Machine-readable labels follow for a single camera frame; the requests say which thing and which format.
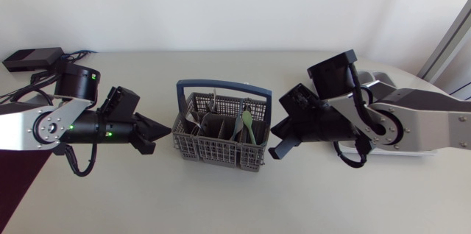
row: metal frame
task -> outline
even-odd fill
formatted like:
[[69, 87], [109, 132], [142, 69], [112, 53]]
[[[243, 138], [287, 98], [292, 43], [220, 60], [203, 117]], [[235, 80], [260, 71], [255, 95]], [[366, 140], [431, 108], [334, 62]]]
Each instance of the metal frame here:
[[471, 36], [471, 0], [468, 0], [417, 76], [434, 83]]

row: black device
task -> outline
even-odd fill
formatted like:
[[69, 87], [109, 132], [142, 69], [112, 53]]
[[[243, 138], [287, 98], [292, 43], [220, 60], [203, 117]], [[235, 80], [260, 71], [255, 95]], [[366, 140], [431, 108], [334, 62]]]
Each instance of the black device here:
[[64, 54], [60, 47], [42, 49], [22, 49], [16, 51], [3, 61], [9, 72], [34, 71], [36, 69], [50, 69]]
[[[351, 161], [342, 153], [339, 156], [355, 168], [366, 162], [366, 155], [374, 145], [349, 119], [328, 103], [330, 98], [356, 91], [355, 82], [358, 78], [355, 78], [356, 71], [351, 73], [355, 69], [353, 63], [356, 60], [355, 52], [349, 50], [313, 65], [308, 68], [308, 74], [318, 94], [303, 84], [298, 84], [280, 98], [280, 103], [289, 116], [271, 129], [274, 135], [283, 139], [276, 147], [269, 149], [274, 159], [283, 158], [293, 146], [299, 146], [302, 142], [331, 141], [338, 148], [338, 141], [355, 141], [355, 147], [361, 156], [360, 162]], [[358, 102], [359, 112], [361, 106], [364, 103]]]
[[[131, 143], [141, 154], [152, 154], [154, 141], [168, 135], [171, 129], [135, 113], [140, 97], [123, 87], [113, 87], [100, 108], [88, 110], [96, 104], [101, 74], [75, 65], [73, 61], [57, 61], [54, 69], [44, 75], [46, 79], [32, 80], [25, 88], [5, 95], [3, 102], [10, 103], [0, 105], [0, 121], [16, 116], [24, 120], [20, 127], [8, 126], [0, 130], [1, 135], [9, 138], [9, 143], [0, 145], [0, 149], [50, 149], [56, 155], [65, 155], [73, 172], [80, 177], [91, 172], [99, 143]], [[54, 82], [53, 96], [41, 90]], [[33, 91], [40, 95], [19, 102]], [[62, 102], [54, 106], [53, 98]], [[84, 171], [78, 168], [74, 150], [69, 145], [72, 143], [92, 143], [90, 164]]]

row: white wall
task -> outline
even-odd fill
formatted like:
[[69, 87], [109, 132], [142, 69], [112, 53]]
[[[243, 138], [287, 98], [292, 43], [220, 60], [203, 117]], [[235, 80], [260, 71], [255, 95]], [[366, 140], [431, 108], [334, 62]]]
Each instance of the white wall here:
[[466, 0], [0, 0], [17, 49], [355, 49], [417, 73]]

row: basket handle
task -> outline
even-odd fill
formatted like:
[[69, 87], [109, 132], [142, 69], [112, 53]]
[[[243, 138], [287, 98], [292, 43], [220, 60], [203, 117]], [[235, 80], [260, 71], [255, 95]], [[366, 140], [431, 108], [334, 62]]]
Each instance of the basket handle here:
[[268, 124], [272, 120], [272, 91], [255, 87], [248, 84], [242, 84], [237, 82], [228, 82], [224, 80], [212, 80], [212, 79], [182, 79], [177, 82], [177, 97], [178, 97], [178, 110], [182, 112], [182, 101], [180, 97], [185, 96], [184, 88], [188, 87], [210, 87], [210, 88], [225, 88], [234, 91], [241, 91], [245, 93], [255, 94], [258, 96], [265, 97], [266, 109], [264, 121]]

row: dark red surface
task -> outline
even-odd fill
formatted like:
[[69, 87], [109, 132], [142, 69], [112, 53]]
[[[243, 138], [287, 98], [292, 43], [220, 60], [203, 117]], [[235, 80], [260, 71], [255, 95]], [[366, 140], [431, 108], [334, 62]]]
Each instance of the dark red surface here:
[[49, 155], [50, 151], [0, 150], [0, 233]]

